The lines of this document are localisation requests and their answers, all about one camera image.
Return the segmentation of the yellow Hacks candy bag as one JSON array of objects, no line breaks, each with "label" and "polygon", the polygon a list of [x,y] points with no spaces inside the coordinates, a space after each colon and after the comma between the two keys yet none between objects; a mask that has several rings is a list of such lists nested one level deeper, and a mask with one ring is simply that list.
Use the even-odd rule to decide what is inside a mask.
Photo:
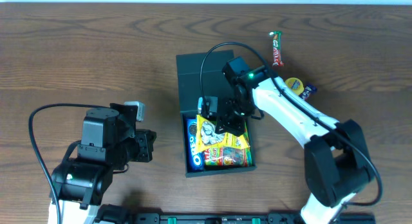
[{"label": "yellow Hacks candy bag", "polygon": [[241,136],[231,133],[217,134],[216,126],[201,115],[196,115],[196,130],[194,153],[201,153],[210,148],[248,149],[250,147],[245,134]]}]

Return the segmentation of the green Haribo gummy bag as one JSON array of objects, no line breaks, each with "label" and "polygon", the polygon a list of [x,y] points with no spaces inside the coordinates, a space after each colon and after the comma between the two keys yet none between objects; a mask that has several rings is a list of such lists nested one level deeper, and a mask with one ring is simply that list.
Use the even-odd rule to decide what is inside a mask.
[{"label": "green Haribo gummy bag", "polygon": [[[247,126],[243,134],[249,141]],[[253,164],[251,147],[248,149],[210,148],[202,153],[207,167],[250,167]]]}]

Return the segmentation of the blue Oreo cookie pack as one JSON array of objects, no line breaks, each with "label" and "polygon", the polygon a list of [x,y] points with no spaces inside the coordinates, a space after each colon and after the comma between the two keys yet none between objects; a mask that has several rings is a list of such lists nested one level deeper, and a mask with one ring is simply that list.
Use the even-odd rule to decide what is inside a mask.
[{"label": "blue Oreo cookie pack", "polygon": [[187,124],[187,149],[188,149],[188,159],[189,159],[189,169],[193,172],[204,170],[204,155],[202,152],[196,152],[196,133],[197,133],[197,123],[195,118],[188,118],[186,120]]}]

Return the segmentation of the black gift box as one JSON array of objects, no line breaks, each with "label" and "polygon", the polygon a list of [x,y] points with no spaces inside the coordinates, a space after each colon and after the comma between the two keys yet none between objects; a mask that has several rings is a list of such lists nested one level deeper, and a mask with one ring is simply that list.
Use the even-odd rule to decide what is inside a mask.
[{"label": "black gift box", "polygon": [[191,53],[176,56],[178,76],[178,96],[180,105],[180,120],[182,121],[183,152],[185,157],[185,176],[188,178],[212,176],[217,174],[243,173],[256,169],[253,130],[250,122],[246,121],[252,164],[247,167],[221,167],[207,166],[204,170],[195,170],[190,164],[192,159],[189,141],[188,119],[195,118],[198,114],[198,99],[201,97],[200,89],[204,95],[218,98],[232,97],[233,90],[222,74],[222,69],[227,61],[234,58],[232,50],[214,51],[208,57],[205,53]]}]

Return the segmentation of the yellow round candy tub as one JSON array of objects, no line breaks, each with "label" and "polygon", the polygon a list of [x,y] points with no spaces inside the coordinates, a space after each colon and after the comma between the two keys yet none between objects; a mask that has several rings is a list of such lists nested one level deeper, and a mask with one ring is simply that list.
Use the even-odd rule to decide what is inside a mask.
[{"label": "yellow round candy tub", "polygon": [[304,91],[303,82],[295,77],[290,77],[285,80],[285,84],[291,89],[296,95],[300,95]]}]

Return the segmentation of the purple Dairy Milk bar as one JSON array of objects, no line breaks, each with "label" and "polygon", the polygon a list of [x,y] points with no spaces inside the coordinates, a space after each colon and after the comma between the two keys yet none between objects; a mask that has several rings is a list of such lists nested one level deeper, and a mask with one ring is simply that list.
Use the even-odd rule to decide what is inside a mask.
[{"label": "purple Dairy Milk bar", "polygon": [[304,87],[303,92],[299,95],[299,97],[303,100],[307,100],[311,95],[317,93],[317,87],[312,84],[307,84]]}]

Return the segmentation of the red striped candy pack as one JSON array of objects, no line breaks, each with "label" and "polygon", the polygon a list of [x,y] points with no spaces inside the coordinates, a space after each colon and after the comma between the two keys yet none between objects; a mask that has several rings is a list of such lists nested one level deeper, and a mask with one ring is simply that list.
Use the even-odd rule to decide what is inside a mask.
[{"label": "red striped candy pack", "polygon": [[284,66],[281,57],[281,31],[273,31],[269,33],[272,38],[272,55],[273,55],[273,66]]}]

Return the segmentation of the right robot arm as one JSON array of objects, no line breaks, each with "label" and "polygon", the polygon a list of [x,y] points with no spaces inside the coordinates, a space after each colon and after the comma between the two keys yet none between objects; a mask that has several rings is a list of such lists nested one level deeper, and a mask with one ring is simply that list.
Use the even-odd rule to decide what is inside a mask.
[{"label": "right robot arm", "polygon": [[268,66],[254,70],[241,57],[226,63],[222,74],[234,96],[202,95],[198,112],[216,121],[216,133],[240,136],[255,111],[278,121],[304,149],[304,175],[311,195],[301,209],[305,223],[335,223],[352,198],[377,180],[361,127],[339,122],[297,96]]}]

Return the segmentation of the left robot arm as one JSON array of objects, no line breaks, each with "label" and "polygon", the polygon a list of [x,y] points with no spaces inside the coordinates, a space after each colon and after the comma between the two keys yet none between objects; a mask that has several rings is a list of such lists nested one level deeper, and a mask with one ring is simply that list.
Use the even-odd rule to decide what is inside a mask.
[{"label": "left robot arm", "polygon": [[102,212],[98,208],[115,174],[126,172],[130,162],[153,159],[156,133],[136,128],[144,110],[139,101],[87,110],[81,139],[68,147],[51,176],[62,223],[131,221],[126,211],[115,214],[109,207]]}]

